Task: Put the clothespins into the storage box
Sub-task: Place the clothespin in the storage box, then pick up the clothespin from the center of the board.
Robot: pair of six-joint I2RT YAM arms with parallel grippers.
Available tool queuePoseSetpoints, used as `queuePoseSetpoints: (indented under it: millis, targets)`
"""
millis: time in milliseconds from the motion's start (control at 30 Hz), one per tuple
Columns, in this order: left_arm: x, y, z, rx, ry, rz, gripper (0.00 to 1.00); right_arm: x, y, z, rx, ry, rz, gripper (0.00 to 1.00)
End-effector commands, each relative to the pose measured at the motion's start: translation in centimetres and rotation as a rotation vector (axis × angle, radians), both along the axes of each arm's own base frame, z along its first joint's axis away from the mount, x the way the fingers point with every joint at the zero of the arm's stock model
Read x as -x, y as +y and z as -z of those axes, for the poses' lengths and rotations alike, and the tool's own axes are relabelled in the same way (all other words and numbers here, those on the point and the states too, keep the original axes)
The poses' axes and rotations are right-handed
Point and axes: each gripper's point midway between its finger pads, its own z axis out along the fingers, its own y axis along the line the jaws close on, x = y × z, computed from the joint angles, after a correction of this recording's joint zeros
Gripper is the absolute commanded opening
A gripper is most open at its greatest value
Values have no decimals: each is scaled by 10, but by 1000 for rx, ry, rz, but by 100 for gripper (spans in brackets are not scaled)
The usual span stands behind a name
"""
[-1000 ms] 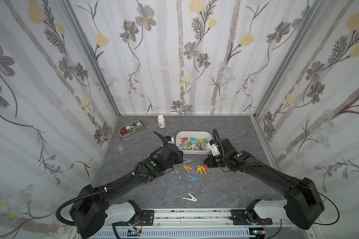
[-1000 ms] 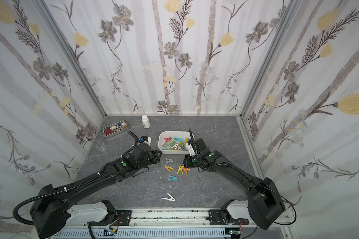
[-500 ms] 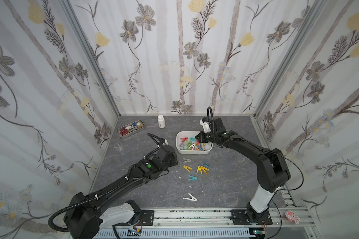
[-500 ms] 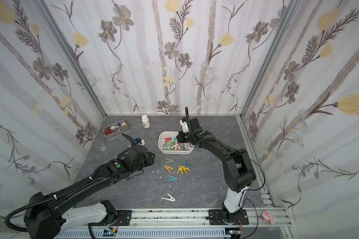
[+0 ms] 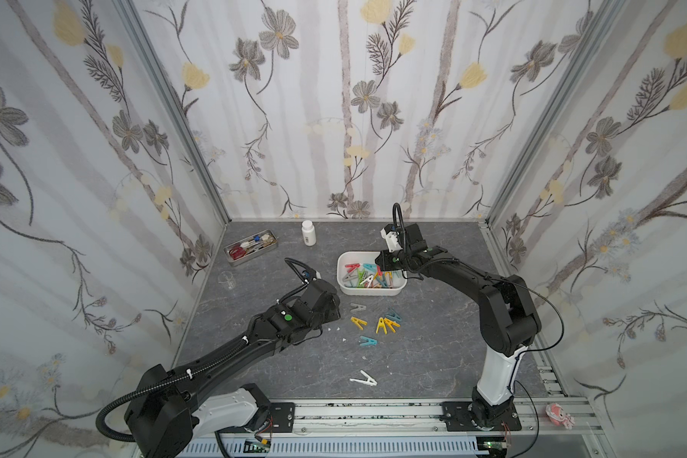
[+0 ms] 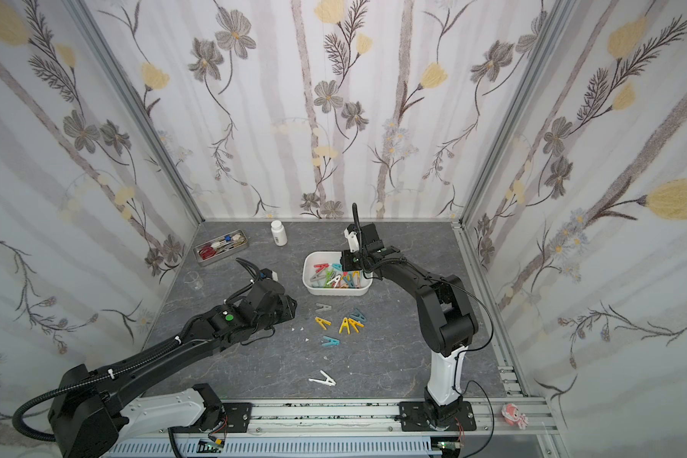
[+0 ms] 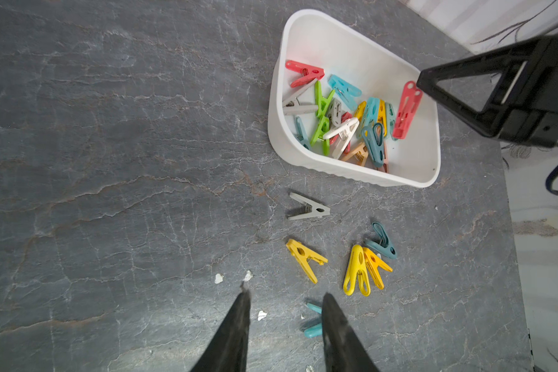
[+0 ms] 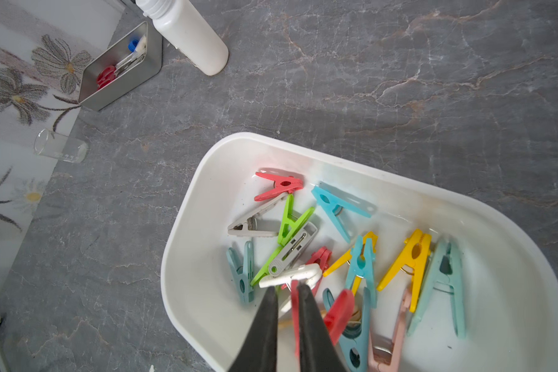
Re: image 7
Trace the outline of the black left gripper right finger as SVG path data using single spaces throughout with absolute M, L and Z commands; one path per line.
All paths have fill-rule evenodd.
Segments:
M 322 339 L 327 371 L 379 371 L 330 293 L 322 299 Z

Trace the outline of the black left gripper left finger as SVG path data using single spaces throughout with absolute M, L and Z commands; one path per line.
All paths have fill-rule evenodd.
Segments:
M 250 292 L 243 290 L 192 371 L 246 370 L 250 307 Z

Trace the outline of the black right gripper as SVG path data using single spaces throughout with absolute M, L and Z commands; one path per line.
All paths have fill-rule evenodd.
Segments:
M 482 136 L 558 147 L 558 35 L 425 69 L 417 87 Z

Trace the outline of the turquoise clothespin of pair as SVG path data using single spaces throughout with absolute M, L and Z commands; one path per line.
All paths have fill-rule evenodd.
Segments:
M 318 317 L 307 322 L 303 328 L 303 334 L 306 338 L 312 339 L 322 336 L 322 307 L 311 302 L 307 302 L 306 307 L 314 311 Z

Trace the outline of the yellow clothespin pair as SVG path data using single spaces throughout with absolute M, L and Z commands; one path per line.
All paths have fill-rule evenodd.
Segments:
M 363 296 L 370 295 L 371 288 L 364 249 L 358 244 L 354 245 L 350 251 L 350 259 L 343 282 L 344 293 L 348 296 L 352 295 L 355 292 L 356 285 L 358 285 Z

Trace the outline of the red clothespin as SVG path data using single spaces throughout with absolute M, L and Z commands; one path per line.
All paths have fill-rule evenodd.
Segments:
M 341 124 L 336 124 L 335 127 L 339 127 L 342 126 L 347 120 L 351 119 L 353 117 L 353 115 L 349 112 L 345 112 L 344 114 L 342 114 L 341 116 Z M 342 131 L 341 133 L 339 133 L 338 136 L 333 136 L 330 138 L 330 144 L 333 145 L 335 144 L 335 142 L 340 139 L 340 140 L 346 140 L 347 136 L 348 136 L 348 130 Z M 343 150 L 344 153 L 349 153 L 350 152 L 350 143 L 347 143 L 345 149 Z
M 401 93 L 398 113 L 395 117 L 395 126 L 392 131 L 393 138 L 397 140 L 406 138 L 422 98 L 423 91 L 417 87 L 415 82 L 410 81 L 405 84 Z
M 285 67 L 289 71 L 294 71 L 301 75 L 301 77 L 291 82 L 291 88 L 308 85 L 308 83 L 313 82 L 314 80 L 321 80 L 325 76 L 325 71 L 322 68 L 297 62 L 295 60 L 287 60 L 285 62 Z

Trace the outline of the dark teal clothespin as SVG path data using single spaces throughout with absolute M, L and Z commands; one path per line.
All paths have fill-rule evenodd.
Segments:
M 391 242 L 384 226 L 379 222 L 373 222 L 371 224 L 375 234 L 377 235 L 376 240 L 365 239 L 364 243 L 376 254 L 381 254 L 389 259 L 397 260 L 398 254 L 395 250 L 394 245 Z

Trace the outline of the sage green clothespin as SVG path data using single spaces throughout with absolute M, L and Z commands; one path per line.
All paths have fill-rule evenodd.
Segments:
M 393 139 L 393 131 L 395 129 L 396 115 L 394 107 L 391 103 L 385 103 L 386 110 L 386 123 L 387 123 L 387 135 Z
M 299 116 L 295 116 L 294 119 L 294 125 L 296 128 L 296 139 L 307 150 L 311 150 L 310 140 L 308 139 L 308 135 L 303 125 L 302 119 Z

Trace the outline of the grey clothespin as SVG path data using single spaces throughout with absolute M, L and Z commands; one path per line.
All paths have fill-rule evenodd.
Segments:
M 311 200 L 310 198 L 306 198 L 303 195 L 299 195 L 298 193 L 291 192 L 289 197 L 293 200 L 302 203 L 305 205 L 306 210 L 304 213 L 299 215 L 291 215 L 288 217 L 288 220 L 301 220 L 301 219 L 311 219 L 311 218 L 321 218 L 330 215 L 330 208 L 324 206 L 323 204 Z
M 327 112 L 331 127 L 338 127 L 342 124 L 343 110 L 341 106 L 341 101 L 339 99 L 332 100 Z
M 299 97 L 305 94 L 311 87 L 316 85 L 318 80 L 315 78 L 307 85 L 302 86 L 299 90 L 295 91 L 292 95 L 283 100 L 283 113 L 285 116 L 297 116 L 309 113 L 316 113 L 318 110 L 317 104 L 304 104 L 299 102 Z

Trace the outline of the beige clothespin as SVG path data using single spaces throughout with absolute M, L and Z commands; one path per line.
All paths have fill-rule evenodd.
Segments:
M 360 142 L 355 148 L 353 148 L 349 153 L 341 156 L 341 161 L 348 162 L 355 159 L 356 164 L 360 167 L 364 167 L 369 158 L 369 152 L 364 142 Z

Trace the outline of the white clothespin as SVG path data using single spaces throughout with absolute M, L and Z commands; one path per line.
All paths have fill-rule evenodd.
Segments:
M 357 117 L 352 117 L 323 135 L 322 139 L 324 140 L 331 140 L 333 137 L 336 137 L 336 147 L 331 154 L 332 158 L 339 159 L 356 134 L 359 125 L 359 119 Z

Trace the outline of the lime green clothespin bottom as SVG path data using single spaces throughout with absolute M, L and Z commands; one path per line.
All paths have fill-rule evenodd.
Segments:
M 330 131 L 330 119 L 323 116 L 319 119 L 316 131 L 310 139 L 310 146 L 314 147 L 318 142 L 322 144 L 322 153 L 325 156 L 330 155 L 330 140 L 325 139 L 324 136 Z

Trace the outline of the lime green clothespin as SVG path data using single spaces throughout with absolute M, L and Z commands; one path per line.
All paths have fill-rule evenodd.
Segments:
M 330 140 L 325 139 L 324 136 L 330 131 L 330 119 L 323 116 L 319 119 L 316 131 L 310 139 L 310 146 L 314 147 L 318 142 L 322 144 L 322 153 L 325 156 L 330 155 Z
M 335 90 L 331 90 L 327 97 L 324 97 L 322 94 L 322 85 L 321 81 L 316 80 L 315 83 L 315 101 L 317 105 L 316 110 L 316 117 L 318 119 L 322 119 L 328 111 L 329 105 L 333 100 L 333 96 L 335 95 Z

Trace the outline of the orange yellow clothespin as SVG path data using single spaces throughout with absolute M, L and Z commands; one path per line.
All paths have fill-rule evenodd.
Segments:
M 364 247 L 363 251 L 366 266 L 374 284 L 378 289 L 384 290 L 384 282 L 379 273 L 379 268 L 387 272 L 392 272 L 393 269 L 381 259 L 380 255 L 375 254 L 371 249 Z

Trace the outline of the pink clothespin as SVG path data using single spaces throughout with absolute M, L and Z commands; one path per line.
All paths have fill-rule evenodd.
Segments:
M 386 144 L 384 144 L 384 150 L 383 150 L 383 165 L 381 167 L 378 167 L 379 171 L 382 171 L 386 174 L 388 174 L 388 147 Z

